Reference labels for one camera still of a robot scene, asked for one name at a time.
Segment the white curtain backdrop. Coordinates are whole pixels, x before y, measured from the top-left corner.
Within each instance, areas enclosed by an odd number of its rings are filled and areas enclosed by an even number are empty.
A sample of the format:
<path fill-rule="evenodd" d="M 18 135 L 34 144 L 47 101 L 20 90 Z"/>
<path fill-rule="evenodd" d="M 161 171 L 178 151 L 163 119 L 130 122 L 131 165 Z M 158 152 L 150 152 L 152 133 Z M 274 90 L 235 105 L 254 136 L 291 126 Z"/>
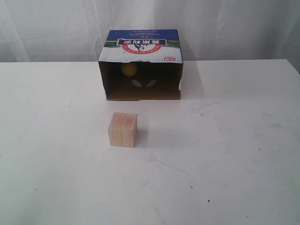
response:
<path fill-rule="evenodd" d="M 287 59 L 297 0 L 3 0 L 0 60 L 97 61 L 110 30 L 177 29 L 184 60 Z"/>

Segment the light wooden cube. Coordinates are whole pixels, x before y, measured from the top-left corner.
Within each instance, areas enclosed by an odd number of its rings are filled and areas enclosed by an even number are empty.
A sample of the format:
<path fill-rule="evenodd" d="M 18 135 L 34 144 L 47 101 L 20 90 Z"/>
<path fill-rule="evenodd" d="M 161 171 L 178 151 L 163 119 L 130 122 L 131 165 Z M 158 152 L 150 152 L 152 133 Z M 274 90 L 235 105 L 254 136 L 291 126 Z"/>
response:
<path fill-rule="evenodd" d="M 137 114 L 114 112 L 108 127 L 111 146 L 129 147 L 135 146 L 137 133 Z"/>

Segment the blue white cardboard box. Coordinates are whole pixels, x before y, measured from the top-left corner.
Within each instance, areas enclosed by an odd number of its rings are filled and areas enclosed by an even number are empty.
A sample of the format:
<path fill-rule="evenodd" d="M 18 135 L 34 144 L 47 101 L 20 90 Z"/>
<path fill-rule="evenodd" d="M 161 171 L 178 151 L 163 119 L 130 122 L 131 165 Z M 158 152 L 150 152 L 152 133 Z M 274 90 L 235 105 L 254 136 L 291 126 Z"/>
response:
<path fill-rule="evenodd" d="M 137 73 L 122 74 L 134 62 Z M 99 69 L 107 100 L 178 100 L 183 58 L 176 29 L 111 30 L 100 54 Z"/>

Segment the yellow tennis ball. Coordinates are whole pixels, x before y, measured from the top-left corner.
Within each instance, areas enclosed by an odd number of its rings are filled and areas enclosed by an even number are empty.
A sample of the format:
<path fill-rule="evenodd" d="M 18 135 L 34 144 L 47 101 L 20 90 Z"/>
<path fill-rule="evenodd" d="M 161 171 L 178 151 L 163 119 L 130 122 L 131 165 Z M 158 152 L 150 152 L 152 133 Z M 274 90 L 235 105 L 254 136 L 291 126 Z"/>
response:
<path fill-rule="evenodd" d="M 121 64 L 121 72 L 125 76 L 132 77 L 137 73 L 137 70 L 138 66 L 134 62 Z"/>

